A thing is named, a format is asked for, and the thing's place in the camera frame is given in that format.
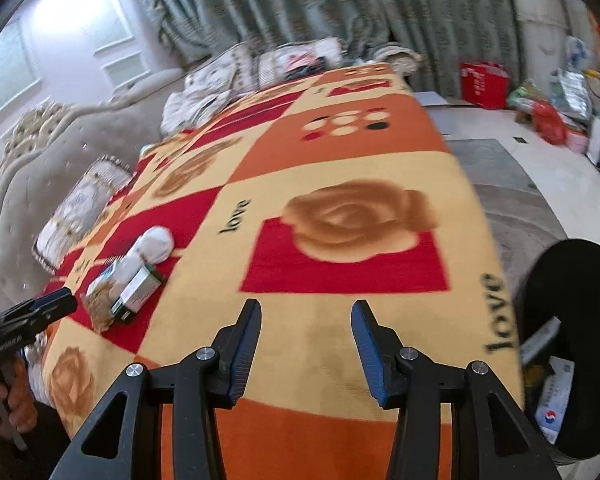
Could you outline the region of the left hand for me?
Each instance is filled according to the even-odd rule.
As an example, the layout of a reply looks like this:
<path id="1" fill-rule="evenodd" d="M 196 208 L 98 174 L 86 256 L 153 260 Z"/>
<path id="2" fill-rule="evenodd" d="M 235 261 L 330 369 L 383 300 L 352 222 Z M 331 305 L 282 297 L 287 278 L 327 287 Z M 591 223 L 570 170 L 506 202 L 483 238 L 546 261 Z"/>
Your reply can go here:
<path id="1" fill-rule="evenodd" d="M 1 437 L 10 439 L 14 430 L 25 434 L 36 426 L 38 411 L 29 390 L 27 370 L 20 356 L 14 359 L 12 385 L 5 387 L 0 383 L 0 404 L 4 402 L 8 404 L 8 421 L 5 422 L 0 416 Z"/>

